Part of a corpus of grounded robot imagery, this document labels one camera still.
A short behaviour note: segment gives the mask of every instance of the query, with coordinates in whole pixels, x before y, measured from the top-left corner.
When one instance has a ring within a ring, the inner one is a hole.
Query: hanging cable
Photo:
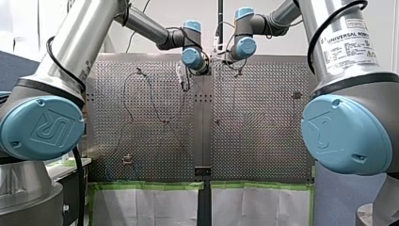
[[[329,17],[314,32],[314,35],[311,38],[311,42],[309,43],[309,49],[308,49],[308,65],[309,65],[309,68],[311,69],[312,73],[315,73],[314,68],[313,68],[313,61],[312,61],[313,51],[314,51],[314,48],[316,47],[316,44],[319,41],[321,35],[323,34],[323,31],[326,30],[326,28],[329,25],[331,25],[331,23],[337,18],[338,15],[340,15],[347,9],[357,6],[357,5],[362,5],[362,7],[360,9],[363,10],[367,7],[368,2],[366,0],[357,0],[357,1],[353,1],[351,3],[348,3],[347,5],[345,5],[341,8],[338,8],[336,11],[331,13],[331,15],[329,15]]]
[[[82,159],[77,147],[72,150],[76,162],[76,170],[79,186],[79,208],[77,226],[84,226],[85,221],[85,174],[83,171]]]
[[[84,82],[82,82],[82,80],[80,80],[76,75],[74,75],[73,73],[71,73],[69,70],[67,70],[66,68],[64,68],[64,66],[61,65],[61,63],[56,59],[56,57],[53,54],[53,48],[52,48],[52,44],[53,44],[53,40],[54,40],[55,36],[53,36],[52,38],[50,38],[47,41],[46,47],[47,47],[47,54],[50,56],[50,58],[54,61],[54,63],[57,65],[57,67],[64,72],[65,74],[67,74],[70,78],[72,78],[73,80],[75,80],[79,85],[80,85],[80,89],[82,92],[86,91],[86,85]]]

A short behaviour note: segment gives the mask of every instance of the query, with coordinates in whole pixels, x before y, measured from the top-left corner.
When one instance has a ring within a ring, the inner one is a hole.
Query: perforated metal panel
[[[304,62],[301,56],[256,56],[238,76],[214,65],[214,180],[310,180],[313,161],[300,134],[310,93]]]
[[[99,56],[88,78],[91,181],[194,178],[193,102],[176,76],[179,59],[175,55]],[[123,164],[123,157],[129,155],[132,164]]]

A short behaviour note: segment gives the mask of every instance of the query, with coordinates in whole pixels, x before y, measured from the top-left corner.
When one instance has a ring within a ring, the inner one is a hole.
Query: silver metal tube
[[[123,24],[123,15],[115,19]],[[131,7],[126,26],[145,38],[152,40],[157,45],[164,44],[168,39],[168,31],[159,23],[148,17],[140,9]]]
[[[300,9],[296,6],[294,1],[285,0],[285,2],[271,14],[271,18],[273,19],[272,23],[276,26],[288,26],[300,15]]]
[[[308,41],[311,41],[318,27],[320,27],[329,15],[353,1],[299,0]],[[367,26],[363,21],[360,7],[354,6],[338,15],[338,18],[327,27],[317,42],[312,55],[313,67],[319,82],[316,89],[349,77],[371,73],[384,73],[379,68],[373,45],[368,41],[369,38],[354,38],[352,40],[347,38],[348,35],[352,36],[355,34],[357,36],[359,32],[365,33],[366,37],[368,37]],[[337,40],[334,39],[336,37],[342,41],[337,43]],[[333,45],[329,44],[330,42],[335,42],[340,49],[332,49]],[[374,55],[375,59],[369,57],[366,60],[367,57],[361,54],[361,52],[367,53],[368,50],[370,51],[370,55]]]
[[[53,53],[71,73],[85,81],[101,49],[104,38],[124,0],[77,1],[53,41]],[[36,80],[81,98],[77,82],[62,72],[46,55],[34,75]]]

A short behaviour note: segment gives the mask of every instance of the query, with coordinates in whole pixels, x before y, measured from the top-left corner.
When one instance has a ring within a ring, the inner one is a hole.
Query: cable
[[[130,111],[130,109],[127,107],[126,105],[126,85],[127,85],[127,80],[132,77],[133,75],[136,75],[137,73],[130,73],[129,75],[126,76],[126,78],[123,80],[123,91],[122,91],[122,102],[123,102],[123,108],[125,108],[125,110],[128,112],[129,117],[130,117],[130,121],[126,122],[122,125],[122,128],[120,129],[120,136],[118,137],[118,142],[117,142],[117,146],[115,146],[114,150],[111,152],[111,156],[115,155],[115,152],[118,150],[118,148],[120,147],[120,142],[123,138],[123,131],[126,128],[127,125],[129,124],[133,124],[134,123],[134,118],[133,118],[133,114]],[[105,177],[108,181],[112,181],[111,178],[108,175],[108,166],[105,164]]]
[[[313,62],[312,62],[312,55],[313,55],[313,51],[314,48],[316,47],[316,44],[318,42],[318,40],[320,39],[322,33],[324,30],[326,30],[326,28],[331,25],[331,23],[336,19],[336,17],[341,14],[342,12],[344,12],[345,10],[352,8],[356,5],[363,5],[360,9],[363,10],[367,7],[368,2],[366,0],[357,0],[357,1],[353,1],[339,9],[337,9],[336,11],[334,11],[333,13],[331,13],[331,15],[329,15],[329,17],[320,25],[319,28],[317,28],[317,30],[314,32],[313,37],[311,38],[311,42],[309,43],[309,49],[308,49],[308,65],[309,68],[311,69],[311,72],[314,73],[314,68],[313,68]]]
[[[227,25],[231,26],[232,28],[234,28],[234,25],[233,25],[233,24],[230,24],[229,22],[220,22],[220,23],[217,25],[217,28],[216,28],[216,32],[215,32],[216,35],[219,34],[219,27],[220,27],[222,24],[227,24]]]
[[[70,71],[68,71],[66,68],[64,68],[61,63],[56,59],[56,57],[53,54],[53,49],[52,49],[52,44],[53,44],[53,40],[54,40],[53,36],[52,38],[50,38],[47,43],[46,43],[46,47],[47,47],[47,53],[50,56],[50,58],[54,61],[54,63],[57,65],[57,67],[63,71],[64,73],[66,73],[70,78],[72,78],[73,80],[75,80],[79,85],[80,85],[80,89],[82,92],[86,91],[86,85],[84,82],[82,82],[82,80],[80,80],[77,76],[75,76],[73,73],[71,73]]]
[[[231,41],[232,41],[232,38],[234,38],[234,33],[232,33],[232,35],[231,35],[231,37],[230,37],[230,39],[229,39],[229,42],[227,42],[227,45],[226,45],[226,52],[224,53],[226,65],[227,65],[230,69],[232,69],[232,70],[234,70],[234,71],[238,71],[239,73],[241,73],[241,71],[242,71],[242,70],[246,67],[246,65],[247,65],[247,59],[245,59],[244,64],[243,64],[240,68],[237,68],[237,69],[234,68],[234,66],[232,66],[234,63],[229,64],[229,61],[227,60],[227,53],[230,52],[230,51],[228,51],[228,49],[229,49],[229,45],[230,45],[230,43],[231,43]]]
[[[85,220],[85,174],[83,172],[82,159],[77,147],[72,150],[76,162],[78,185],[79,185],[79,208],[77,226],[83,226]]]
[[[295,24],[290,24],[289,26],[290,27],[293,27],[293,26],[296,26],[296,25],[299,25],[299,24],[301,24],[303,22],[303,19],[302,20],[300,20],[300,21],[298,21],[297,23],[295,23]]]
[[[282,24],[277,23],[277,22],[273,19],[273,13],[272,13],[271,15],[269,15],[268,18],[270,19],[270,21],[271,21],[274,25],[279,26],[279,27],[293,27],[293,26],[296,26],[296,25],[301,24],[301,23],[303,22],[303,20],[300,20],[300,21],[298,21],[297,23],[294,23],[294,24],[282,25]]]
[[[206,72],[209,72],[209,67],[210,67],[211,59],[210,59],[209,56],[202,50],[202,46],[201,46],[200,44],[198,44],[198,43],[196,43],[195,41],[193,41],[192,39],[190,39],[190,38],[188,37],[187,33],[184,31],[184,29],[183,29],[182,27],[171,26],[171,27],[167,27],[166,30],[180,30],[180,31],[182,32],[183,37],[184,37],[185,39],[191,41],[196,47],[200,48],[201,53],[205,55],[205,62],[206,62],[206,67],[207,67]]]
[[[143,13],[146,12],[147,6],[149,5],[150,1],[151,1],[151,0],[148,0],[148,1],[147,1],[146,6],[145,6],[144,9],[143,9]],[[132,45],[132,39],[133,39],[133,36],[134,36],[135,34],[136,34],[136,32],[134,31],[133,34],[130,36],[129,44],[128,44],[128,46],[127,46],[127,48],[126,48],[126,52],[125,52],[126,54],[129,52],[130,46]]]

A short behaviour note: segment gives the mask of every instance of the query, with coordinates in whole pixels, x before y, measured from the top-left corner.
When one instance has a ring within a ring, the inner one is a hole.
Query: wire
[[[143,9],[143,13],[146,12],[147,6],[149,5],[150,1],[151,1],[151,0],[148,0],[148,1],[147,1],[146,6],[145,6],[144,9]],[[126,52],[125,52],[126,54],[129,52],[130,46],[132,45],[132,39],[133,39],[133,36],[134,36],[135,34],[136,34],[136,32],[134,31],[133,34],[130,36],[129,44],[128,44],[128,46],[127,46],[127,48],[126,48]]]
[[[299,24],[301,24],[303,22],[303,20],[300,20],[300,21],[298,21],[297,23],[295,23],[295,24],[290,24],[289,26],[290,27],[293,27],[293,26],[296,26],[296,25],[299,25]]]
[[[83,226],[85,220],[85,174],[83,172],[82,159],[77,147],[74,147],[73,156],[76,162],[78,185],[79,185],[79,208],[77,226]]]
[[[52,38],[50,38],[47,43],[46,43],[46,47],[47,47],[47,53],[50,56],[50,58],[54,61],[54,63],[57,65],[57,67],[63,71],[64,73],[66,73],[70,78],[72,78],[73,80],[75,80],[79,85],[80,85],[80,89],[82,92],[86,91],[86,85],[84,82],[82,82],[82,80],[80,80],[76,75],[74,75],[73,73],[71,73],[70,71],[68,71],[66,68],[64,68],[61,63],[56,59],[56,57],[53,54],[53,49],[52,49],[52,44],[53,44],[53,40],[54,40],[55,36],[53,36]]]
[[[162,120],[161,119],[161,117],[159,116],[158,109],[155,106],[155,101],[153,99],[153,93],[152,93],[152,84],[151,84],[151,81],[150,81],[149,77],[145,73],[141,73],[141,74],[144,76],[144,78],[146,79],[146,81],[147,81],[147,83],[148,83],[148,85],[150,87],[150,99],[151,99],[151,102],[152,102],[152,107],[153,107],[153,109],[155,111],[155,114],[156,114],[156,118],[162,123],[167,123],[166,120]]]
[[[224,52],[226,65],[227,65],[230,69],[232,69],[232,70],[234,70],[234,71],[238,71],[239,73],[241,73],[241,71],[242,71],[242,70],[246,67],[246,65],[247,65],[247,59],[245,59],[244,64],[243,64],[240,68],[234,68],[234,66],[233,66],[234,63],[230,64],[229,61],[227,60],[227,53],[230,52],[230,51],[228,51],[228,49],[229,49],[229,45],[230,45],[230,43],[231,43],[231,41],[232,41],[232,38],[234,38],[234,33],[232,33],[232,35],[231,35],[231,37],[230,37],[230,39],[229,39],[229,42],[227,42],[227,45],[226,45],[226,52]]]
[[[207,67],[206,72],[209,72],[211,59],[210,59],[209,56],[202,50],[202,46],[201,46],[200,44],[198,44],[198,43],[196,43],[194,40],[190,39],[190,38],[188,37],[187,33],[184,31],[184,29],[183,29],[182,27],[171,26],[171,27],[167,27],[166,30],[180,30],[180,31],[182,32],[183,37],[184,37],[185,39],[191,41],[196,47],[200,48],[201,53],[205,55],[205,62],[206,62],[206,67]]]
[[[122,102],[123,102],[123,108],[125,108],[125,110],[128,112],[129,117],[130,117],[130,121],[126,122],[122,125],[122,128],[120,129],[120,136],[118,137],[118,142],[117,142],[117,146],[115,146],[114,150],[111,152],[111,156],[115,155],[115,152],[118,150],[118,148],[120,147],[120,142],[123,138],[123,131],[126,128],[127,125],[129,124],[133,124],[134,123],[134,118],[133,118],[133,114],[130,111],[130,109],[127,107],[126,104],[126,85],[127,85],[127,81],[130,77],[132,77],[133,75],[135,75],[137,73],[130,73],[129,75],[126,76],[126,78],[123,80],[123,91],[122,91]],[[108,181],[112,181],[111,178],[108,175],[108,166],[105,164],[105,177]]]
[[[344,12],[345,10],[352,8],[356,5],[363,5],[360,9],[365,9],[368,5],[368,2],[366,0],[357,0],[357,1],[353,1],[339,9],[337,9],[336,11],[334,11],[333,13],[331,13],[331,15],[328,16],[328,18],[320,25],[319,28],[317,28],[317,30],[314,32],[313,37],[311,38],[311,42],[309,43],[309,49],[308,49],[308,65],[309,68],[311,69],[311,72],[314,73],[314,68],[313,68],[313,61],[312,61],[312,56],[313,56],[313,51],[314,48],[316,47],[317,42],[319,41],[323,31],[326,30],[326,28],[331,25],[331,23],[336,19],[336,17],[341,14],[342,12]]]
[[[227,24],[227,25],[231,26],[232,28],[235,28],[234,25],[233,25],[233,24],[230,24],[229,22],[220,22],[220,23],[217,25],[215,34],[217,34],[217,35],[219,34],[219,27],[220,27],[222,24]]]

